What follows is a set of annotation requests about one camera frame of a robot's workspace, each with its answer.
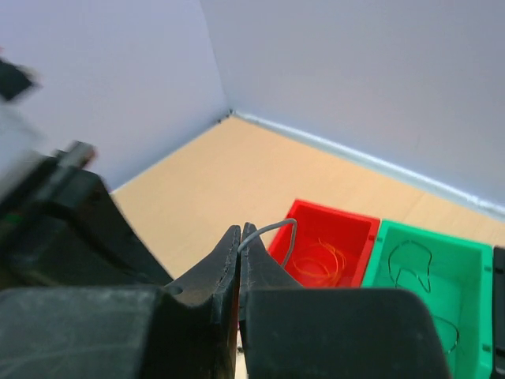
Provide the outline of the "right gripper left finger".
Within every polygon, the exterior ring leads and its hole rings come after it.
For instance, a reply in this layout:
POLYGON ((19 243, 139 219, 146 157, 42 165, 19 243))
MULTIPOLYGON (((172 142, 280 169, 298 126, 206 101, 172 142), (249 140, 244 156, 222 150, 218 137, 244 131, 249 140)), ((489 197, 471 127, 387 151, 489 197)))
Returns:
POLYGON ((232 378, 241 229, 164 287, 25 287, 1 294, 4 378, 232 378))

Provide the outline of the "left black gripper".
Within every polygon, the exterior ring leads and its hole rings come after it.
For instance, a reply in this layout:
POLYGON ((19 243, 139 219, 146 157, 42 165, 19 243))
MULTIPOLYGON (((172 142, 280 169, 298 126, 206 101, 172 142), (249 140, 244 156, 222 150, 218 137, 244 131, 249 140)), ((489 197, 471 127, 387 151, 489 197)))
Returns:
POLYGON ((172 277, 132 229, 95 148, 44 156, 1 201, 1 286, 167 285, 172 277))

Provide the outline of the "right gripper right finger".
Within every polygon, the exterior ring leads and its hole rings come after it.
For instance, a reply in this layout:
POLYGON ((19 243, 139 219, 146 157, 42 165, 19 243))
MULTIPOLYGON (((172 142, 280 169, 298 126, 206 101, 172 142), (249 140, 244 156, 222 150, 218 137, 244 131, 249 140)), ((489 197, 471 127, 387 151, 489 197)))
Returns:
POLYGON ((252 223, 241 252, 240 332, 251 378, 448 378, 427 306, 394 288, 301 287, 252 223))

